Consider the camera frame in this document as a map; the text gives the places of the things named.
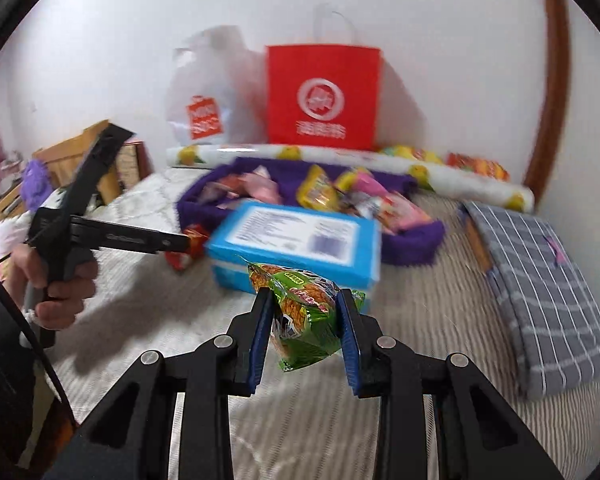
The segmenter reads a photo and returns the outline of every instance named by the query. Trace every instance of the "blue box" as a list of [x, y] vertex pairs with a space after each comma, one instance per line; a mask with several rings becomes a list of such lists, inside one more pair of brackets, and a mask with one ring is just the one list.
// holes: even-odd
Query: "blue box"
[[206, 253], [226, 288], [254, 293], [251, 262], [309, 270], [370, 299], [380, 278], [380, 244], [375, 220], [246, 202], [212, 235]]

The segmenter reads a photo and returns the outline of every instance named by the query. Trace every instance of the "white label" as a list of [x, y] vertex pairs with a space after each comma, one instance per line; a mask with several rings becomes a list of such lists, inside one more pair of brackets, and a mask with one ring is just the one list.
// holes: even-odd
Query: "white label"
[[331, 121], [344, 108], [344, 94], [336, 83], [327, 79], [309, 79], [300, 85], [298, 105], [311, 118]]
[[243, 247], [350, 266], [359, 227], [350, 220], [254, 207], [226, 240]]
[[296, 133], [318, 137], [346, 139], [347, 129], [342, 124], [319, 123], [317, 121], [296, 121]]

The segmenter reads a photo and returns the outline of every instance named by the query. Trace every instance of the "pink candy package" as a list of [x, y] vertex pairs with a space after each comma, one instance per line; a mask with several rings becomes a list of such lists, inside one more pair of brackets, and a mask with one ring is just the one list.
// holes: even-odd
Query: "pink candy package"
[[373, 176], [365, 173], [365, 171], [358, 172], [351, 189], [366, 193], [369, 196], [385, 196], [387, 193], [386, 189]]
[[223, 197], [237, 199], [240, 197], [251, 197], [267, 204], [282, 204], [278, 193], [278, 184], [269, 176], [269, 171], [260, 166], [253, 173], [229, 174], [217, 182], [206, 184], [200, 196], [199, 204], [207, 204], [220, 200]]
[[392, 234], [426, 225], [433, 219], [400, 193], [388, 193], [382, 198], [376, 218]]

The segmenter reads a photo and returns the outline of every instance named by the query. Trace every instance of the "red paper bag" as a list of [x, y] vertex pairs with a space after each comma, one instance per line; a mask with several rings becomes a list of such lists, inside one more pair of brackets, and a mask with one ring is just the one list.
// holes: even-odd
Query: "red paper bag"
[[380, 59], [363, 46], [270, 46], [269, 142], [372, 150]]

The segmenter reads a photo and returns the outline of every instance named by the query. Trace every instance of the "yellow snack package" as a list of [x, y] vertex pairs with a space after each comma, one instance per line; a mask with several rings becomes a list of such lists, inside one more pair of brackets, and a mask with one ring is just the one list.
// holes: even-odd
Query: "yellow snack package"
[[296, 200], [299, 205], [316, 211], [338, 211], [338, 193], [324, 170], [317, 164], [309, 168], [305, 181], [298, 187]]
[[350, 168], [350, 170], [347, 170], [344, 173], [340, 174], [340, 176], [333, 183], [333, 187], [341, 193], [348, 193], [351, 189], [351, 186], [353, 186], [356, 183], [358, 175], [361, 172], [371, 174], [371, 172], [367, 168]]

